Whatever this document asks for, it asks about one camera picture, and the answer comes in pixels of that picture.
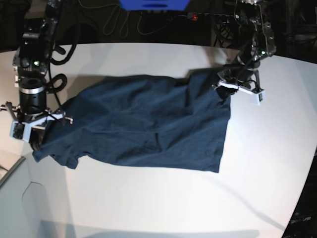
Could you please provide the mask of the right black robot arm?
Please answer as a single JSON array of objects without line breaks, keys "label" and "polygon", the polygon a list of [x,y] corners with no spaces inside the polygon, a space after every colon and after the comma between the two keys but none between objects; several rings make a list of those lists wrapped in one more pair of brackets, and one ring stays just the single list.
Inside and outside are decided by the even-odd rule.
[{"label": "right black robot arm", "polygon": [[[64,7],[70,8],[75,18],[75,35],[68,52],[56,43]],[[31,1],[24,16],[22,42],[12,60],[19,104],[6,102],[0,109],[11,115],[10,137],[29,143],[34,151],[40,149],[51,121],[73,122],[57,97],[67,85],[67,77],[62,73],[52,77],[51,65],[63,65],[71,59],[80,30],[78,13],[70,0]]]}]

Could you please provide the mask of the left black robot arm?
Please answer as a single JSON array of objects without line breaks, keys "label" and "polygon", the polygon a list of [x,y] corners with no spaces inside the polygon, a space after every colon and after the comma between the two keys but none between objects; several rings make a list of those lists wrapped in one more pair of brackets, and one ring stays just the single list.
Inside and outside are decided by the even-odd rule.
[{"label": "left black robot arm", "polygon": [[248,94],[256,105],[266,100],[259,67],[261,60],[276,52],[274,32],[266,12],[268,5],[266,0],[236,1],[233,16],[239,26],[242,46],[231,63],[220,67],[212,85],[224,100],[237,92]]}]

